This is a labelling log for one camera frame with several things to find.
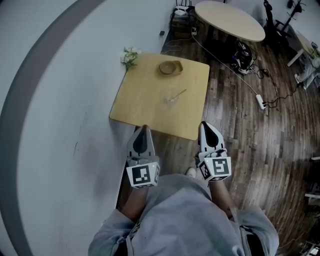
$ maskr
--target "wooden table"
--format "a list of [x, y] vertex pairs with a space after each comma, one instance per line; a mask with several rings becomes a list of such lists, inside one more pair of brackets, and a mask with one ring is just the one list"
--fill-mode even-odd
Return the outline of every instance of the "wooden table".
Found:
[[217, 1], [203, 1], [195, 6], [196, 14], [213, 27], [236, 38], [262, 41], [266, 34], [262, 26], [243, 10]]
[[289, 61], [287, 64], [288, 67], [290, 67], [303, 53], [308, 54], [308, 56], [313, 55], [311, 56], [313, 59], [320, 55], [319, 51], [313, 49], [311, 43], [303, 34], [298, 30], [295, 30], [291, 25], [289, 25], [289, 30], [294, 34], [294, 37], [299, 42], [301, 49], [298, 50], [297, 54]]
[[[163, 77], [158, 66], [180, 61], [181, 74]], [[184, 58], [142, 53], [130, 68], [113, 103], [110, 118], [135, 126], [196, 140], [204, 110], [209, 66]], [[186, 89], [174, 102], [174, 96]]]

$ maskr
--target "fiducial marker cube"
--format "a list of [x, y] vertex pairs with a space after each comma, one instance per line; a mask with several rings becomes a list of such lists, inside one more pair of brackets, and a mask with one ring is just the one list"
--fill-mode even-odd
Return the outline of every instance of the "fiducial marker cube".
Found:
[[231, 175], [231, 158], [205, 157], [198, 167], [206, 181], [221, 181]]
[[126, 172], [131, 187], [135, 189], [145, 189], [158, 184], [160, 167], [157, 162], [151, 162], [127, 167]]

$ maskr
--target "round wooden tabletop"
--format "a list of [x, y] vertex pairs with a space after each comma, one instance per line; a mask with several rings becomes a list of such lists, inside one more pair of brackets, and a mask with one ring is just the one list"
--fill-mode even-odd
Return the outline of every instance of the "round wooden tabletop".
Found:
[[248, 13], [230, 4], [203, 1], [195, 6], [196, 14], [215, 28], [240, 39], [260, 42], [266, 34]]

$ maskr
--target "black bag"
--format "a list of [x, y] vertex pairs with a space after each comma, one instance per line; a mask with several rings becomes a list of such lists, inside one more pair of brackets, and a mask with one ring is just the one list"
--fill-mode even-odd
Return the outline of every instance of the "black bag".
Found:
[[235, 42], [235, 53], [232, 56], [231, 66], [243, 75], [247, 75], [254, 63], [250, 47], [244, 42]]

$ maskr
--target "gray sweatshirt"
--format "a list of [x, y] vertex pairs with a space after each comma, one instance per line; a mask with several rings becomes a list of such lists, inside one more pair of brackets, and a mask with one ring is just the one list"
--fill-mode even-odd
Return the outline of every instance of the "gray sweatshirt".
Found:
[[200, 180], [180, 174], [161, 176], [149, 188], [137, 223], [118, 210], [104, 221], [88, 250], [89, 256], [113, 256], [126, 243], [129, 256], [251, 256], [247, 231], [259, 238], [264, 255], [274, 256], [278, 234], [259, 207], [232, 209], [233, 218], [211, 201]]

